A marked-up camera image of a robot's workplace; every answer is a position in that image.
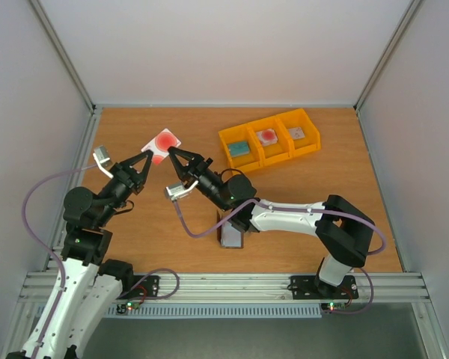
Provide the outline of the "red circle white card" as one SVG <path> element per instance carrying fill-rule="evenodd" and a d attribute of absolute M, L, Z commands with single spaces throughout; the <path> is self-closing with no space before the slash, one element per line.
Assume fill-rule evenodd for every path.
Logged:
<path fill-rule="evenodd" d="M 181 145 L 180 139 L 173 134 L 169 129 L 163 129 L 158 135 L 150 140 L 144 147 L 141 148 L 141 152 L 150 150 L 153 152 L 152 163 L 159 165 L 168 156 L 168 149 L 170 147 L 179 147 Z"/>

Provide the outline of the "brown leather card holder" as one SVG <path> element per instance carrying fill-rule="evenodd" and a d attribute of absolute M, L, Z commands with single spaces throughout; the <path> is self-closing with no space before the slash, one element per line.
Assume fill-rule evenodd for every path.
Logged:
<path fill-rule="evenodd" d="M 222 248 L 243 249 L 247 232 L 247 224 L 235 215 L 217 229 L 217 239 Z"/>

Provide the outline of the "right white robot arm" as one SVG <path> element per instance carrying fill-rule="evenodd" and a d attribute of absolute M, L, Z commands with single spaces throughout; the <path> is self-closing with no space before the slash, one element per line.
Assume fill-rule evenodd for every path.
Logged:
<path fill-rule="evenodd" d="M 323 202 L 311 204 L 260 199 L 244 173 L 224 180 L 210 170 L 212 159 L 177 147 L 170 147 L 168 153 L 180 180 L 179 185 L 167 189 L 173 203 L 198 190 L 225 214 L 217 227 L 229 223 L 241 233 L 284 231 L 318 238 L 328 251 L 313 282 L 322 297 L 339 291 L 351 269 L 364 267 L 377 229 L 343 197 L 330 195 Z"/>

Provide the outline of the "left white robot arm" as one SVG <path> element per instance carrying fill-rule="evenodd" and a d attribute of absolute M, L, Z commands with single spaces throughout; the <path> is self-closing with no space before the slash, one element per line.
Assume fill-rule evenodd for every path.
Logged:
<path fill-rule="evenodd" d="M 146 150 L 105 169 L 109 181 L 99 194 L 82 186 L 67 192 L 55 284 L 29 338 L 8 358 L 81 358 L 109 305 L 134 293 L 132 264 L 105 258 L 112 239 L 105 226 L 143 190 L 152 159 Z"/>

